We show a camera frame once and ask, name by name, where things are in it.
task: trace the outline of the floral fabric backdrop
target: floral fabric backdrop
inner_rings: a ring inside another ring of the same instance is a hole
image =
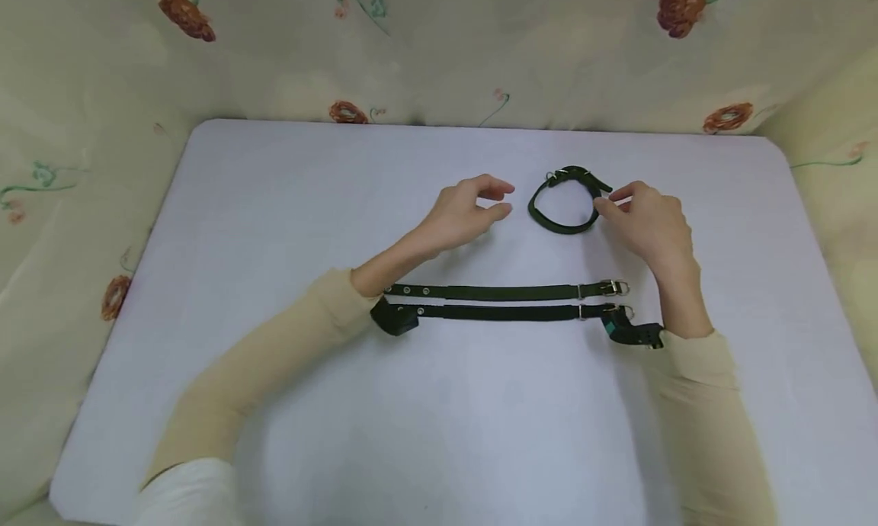
[[[878,389],[878,47],[759,128],[787,155]]]
[[[876,23],[878,0],[0,0],[0,522],[45,493],[198,122],[750,133]]]

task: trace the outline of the long sleeve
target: long sleeve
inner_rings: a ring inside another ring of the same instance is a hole
[[[186,389],[152,458],[145,484],[202,457],[232,461],[239,430],[269,393],[370,324],[377,299],[351,285],[350,271],[329,271],[292,306],[231,347]]]
[[[684,524],[772,526],[774,502],[726,338],[663,332],[647,378],[680,487]]]

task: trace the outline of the white table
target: white table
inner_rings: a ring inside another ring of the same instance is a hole
[[[239,120],[203,123],[186,147],[54,477],[60,514],[125,521],[191,378],[470,175],[517,185],[512,216],[406,280],[620,277],[637,320],[657,322],[645,266],[603,223],[559,236],[527,215],[544,174],[568,164],[682,199],[782,524],[874,524],[876,395],[767,140]],[[590,213],[576,183],[540,207],[571,225]],[[236,458],[247,512],[271,525],[678,524],[646,352],[660,351],[614,345],[599,320],[373,330],[249,422]]]

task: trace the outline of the orange flower print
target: orange flower print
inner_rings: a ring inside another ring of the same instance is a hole
[[[6,216],[6,220],[9,221],[10,225],[18,225],[22,221],[24,221],[25,214],[22,210],[12,210],[9,215]]]
[[[131,287],[131,278],[126,276],[115,277],[110,281],[106,291],[104,292],[104,300],[101,303],[101,318],[110,322],[119,317],[122,309],[122,303],[128,295],[128,288]]]
[[[338,5],[335,6],[335,18],[343,19],[348,16],[348,0],[339,0]]]
[[[752,115],[752,103],[731,104],[704,118],[704,126],[701,129],[705,133],[730,132],[744,126]]]
[[[856,145],[854,145],[853,149],[848,152],[848,158],[854,160],[856,158],[861,158],[863,152],[866,152],[866,147],[869,146],[868,141],[860,141]]]
[[[168,19],[180,27],[184,33],[206,42],[217,40],[210,19],[198,10],[197,4],[190,0],[159,0],[159,7]]]
[[[339,123],[369,123],[366,114],[349,101],[336,101],[329,107],[329,116]]]
[[[707,0],[658,0],[658,24],[670,37],[686,37],[701,17]]]

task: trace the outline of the dark green nylon strap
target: dark green nylon strap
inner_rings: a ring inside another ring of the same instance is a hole
[[[455,320],[487,320],[487,322],[555,322],[601,318],[618,308],[613,303],[602,305],[555,306],[470,306],[470,305],[396,305],[401,313],[414,312],[422,318]]]
[[[458,301],[560,301],[583,300],[599,295],[627,295],[628,290],[628,284],[622,280],[560,284],[554,287],[423,287],[417,284],[394,284],[385,289],[385,295]]]
[[[553,233],[558,233],[559,235],[578,235],[579,233],[588,231],[589,228],[591,228],[591,225],[594,225],[594,222],[598,220],[598,216],[600,215],[598,210],[593,209],[591,210],[591,218],[589,218],[588,221],[585,221],[582,225],[569,226],[561,225],[560,223],[550,220],[537,209],[537,196],[543,192],[543,189],[551,189],[552,187],[564,183],[564,181],[571,180],[578,181],[579,184],[584,186],[585,189],[588,190],[588,194],[591,195],[591,198],[600,197],[601,191],[611,192],[613,190],[611,186],[603,183],[603,181],[596,178],[594,174],[580,166],[567,166],[566,168],[561,168],[547,174],[546,180],[540,185],[537,192],[534,193],[533,197],[530,199],[530,203],[527,204],[527,212],[530,213],[530,216],[542,227]]]

